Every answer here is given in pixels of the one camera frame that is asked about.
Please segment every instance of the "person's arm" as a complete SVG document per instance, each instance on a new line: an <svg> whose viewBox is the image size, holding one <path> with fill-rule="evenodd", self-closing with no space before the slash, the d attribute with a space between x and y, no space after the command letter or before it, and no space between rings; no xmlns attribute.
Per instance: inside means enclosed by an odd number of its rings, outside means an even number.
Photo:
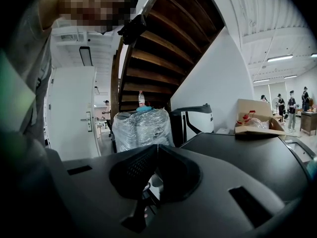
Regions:
<svg viewBox="0 0 317 238"><path fill-rule="evenodd" d="M293 108L293 107L294 107L294 106L292 105L292 98L289 99L289 101L288 101L288 106L289 106L290 108Z"/></svg>

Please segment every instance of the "water bottle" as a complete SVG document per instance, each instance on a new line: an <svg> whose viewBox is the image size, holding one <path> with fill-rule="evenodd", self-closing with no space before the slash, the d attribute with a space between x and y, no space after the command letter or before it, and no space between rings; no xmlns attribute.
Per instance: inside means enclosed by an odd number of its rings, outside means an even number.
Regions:
<svg viewBox="0 0 317 238"><path fill-rule="evenodd" d="M145 106L145 98L144 98L142 91L140 91L140 93L139 93L139 106L140 107Z"/></svg>

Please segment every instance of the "black shirt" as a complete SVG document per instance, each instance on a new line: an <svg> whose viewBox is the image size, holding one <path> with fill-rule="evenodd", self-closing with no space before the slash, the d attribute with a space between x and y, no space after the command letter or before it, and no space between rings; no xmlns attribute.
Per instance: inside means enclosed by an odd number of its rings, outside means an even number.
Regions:
<svg viewBox="0 0 317 238"><path fill-rule="evenodd" d="M284 102L283 98L282 98L282 99L278 99L278 102L279 102L279 103L284 103L284 105L281 105L281 106L278 107L278 109L279 109L280 111L283 111L284 108L285 108L285 102Z"/></svg>
<svg viewBox="0 0 317 238"><path fill-rule="evenodd" d="M288 105L289 106L293 106L295 104L296 104L295 99L294 98L290 98L289 101L288 101ZM289 113L290 114L295 114L295 108L289 107Z"/></svg>
<svg viewBox="0 0 317 238"><path fill-rule="evenodd" d="M305 93L304 98L305 98L305 102L309 103L309 99L308 99L309 95L308 92Z"/></svg>

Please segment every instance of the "jeans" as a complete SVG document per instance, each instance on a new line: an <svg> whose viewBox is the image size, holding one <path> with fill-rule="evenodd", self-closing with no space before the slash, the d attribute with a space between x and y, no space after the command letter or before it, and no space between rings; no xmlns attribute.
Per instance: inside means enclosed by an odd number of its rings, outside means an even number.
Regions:
<svg viewBox="0 0 317 238"><path fill-rule="evenodd" d="M280 116L282 116L281 121L283 121L283 110L279 110L278 113Z"/></svg>
<svg viewBox="0 0 317 238"><path fill-rule="evenodd" d="M108 125L108 127L109 127L109 129L110 129L110 132L111 132L111 131L112 131L111 120L106 120L106 122L107 122L107 125Z"/></svg>
<svg viewBox="0 0 317 238"><path fill-rule="evenodd" d="M291 125L293 123L292 128L295 129L295 120L296 120L296 114L289 114L289 123L288 123L288 128L291 128Z"/></svg>

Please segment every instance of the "gray floor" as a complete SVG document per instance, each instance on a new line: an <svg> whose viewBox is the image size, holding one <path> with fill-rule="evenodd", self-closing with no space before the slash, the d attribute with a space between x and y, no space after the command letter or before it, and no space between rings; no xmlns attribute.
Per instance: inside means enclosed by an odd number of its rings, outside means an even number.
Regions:
<svg viewBox="0 0 317 238"><path fill-rule="evenodd" d="M285 124L282 125L285 131L288 131L288 119L285 120ZM311 131L311 136L306 131L300 131L301 127L301 118L296 117L295 129L293 132L294 136L299 137L299 139L306 144L315 154L317 154L317 136L315 136L315 131Z"/></svg>
<svg viewBox="0 0 317 238"><path fill-rule="evenodd" d="M111 137L109 137L110 130L105 129L101 131L101 136L98 139L100 153L102 156L114 153Z"/></svg>

